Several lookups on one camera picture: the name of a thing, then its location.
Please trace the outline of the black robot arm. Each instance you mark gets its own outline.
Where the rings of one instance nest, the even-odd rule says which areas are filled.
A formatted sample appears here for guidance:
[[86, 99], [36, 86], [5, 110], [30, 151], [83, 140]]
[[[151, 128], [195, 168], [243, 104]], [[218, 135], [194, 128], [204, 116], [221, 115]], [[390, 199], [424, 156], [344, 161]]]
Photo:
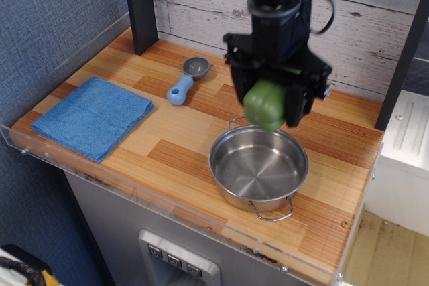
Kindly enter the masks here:
[[330, 93], [332, 67], [308, 47], [312, 0], [247, 0], [250, 34], [224, 35], [245, 117], [266, 131], [296, 127]]

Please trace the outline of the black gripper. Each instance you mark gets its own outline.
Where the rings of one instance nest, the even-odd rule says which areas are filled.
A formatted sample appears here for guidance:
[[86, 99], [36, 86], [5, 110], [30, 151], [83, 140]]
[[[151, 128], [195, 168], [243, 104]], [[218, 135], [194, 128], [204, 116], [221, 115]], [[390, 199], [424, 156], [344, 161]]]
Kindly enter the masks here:
[[227, 33], [226, 63], [241, 104], [245, 95], [260, 78], [292, 80], [286, 87], [286, 124], [297, 127], [310, 113], [316, 98], [327, 97], [327, 78], [332, 67], [314, 54], [309, 46], [310, 35], [326, 32], [311, 28], [309, 14], [289, 17], [252, 17], [252, 32]]

